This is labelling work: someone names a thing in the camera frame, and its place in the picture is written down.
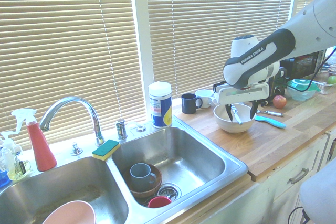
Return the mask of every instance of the bottle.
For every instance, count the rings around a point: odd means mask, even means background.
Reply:
[[[7,167],[5,164],[4,156],[2,155],[2,147],[0,148],[0,188],[7,185],[10,181],[7,174]]]
[[[18,109],[14,110],[12,115],[14,115],[17,120],[17,132],[20,131],[23,121],[26,121],[37,169],[40,172],[44,172],[55,167],[57,161],[49,148],[48,142],[42,130],[39,128],[39,125],[34,117],[35,113],[36,110],[32,109]]]
[[[167,128],[173,123],[172,86],[168,82],[155,82],[148,86],[152,125]]]
[[[9,138],[9,135],[15,134],[13,131],[0,133],[5,141],[2,148],[2,156],[6,165],[7,175],[10,180],[20,180],[30,172],[30,162],[21,158],[22,148]]]

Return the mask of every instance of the microwave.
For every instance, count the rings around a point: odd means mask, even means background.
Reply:
[[[325,50],[282,60],[280,66],[287,69],[287,81],[301,79],[317,71],[324,60]]]

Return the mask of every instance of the apple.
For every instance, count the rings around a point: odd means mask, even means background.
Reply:
[[[283,97],[281,95],[277,95],[273,98],[273,105],[277,109],[282,109],[287,103],[286,97]]]
[[[336,76],[330,76],[327,80],[327,84],[335,84],[336,83]]]

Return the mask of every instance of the black mug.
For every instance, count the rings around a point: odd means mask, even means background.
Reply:
[[[202,107],[203,101],[201,98],[198,98],[195,94],[183,94],[182,96],[182,112],[184,114],[194,114],[196,109]],[[201,105],[197,106],[196,101],[200,100]]]

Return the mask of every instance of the red cup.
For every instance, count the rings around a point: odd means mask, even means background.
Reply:
[[[148,203],[149,208],[159,208],[170,204],[172,201],[165,196],[157,196]]]

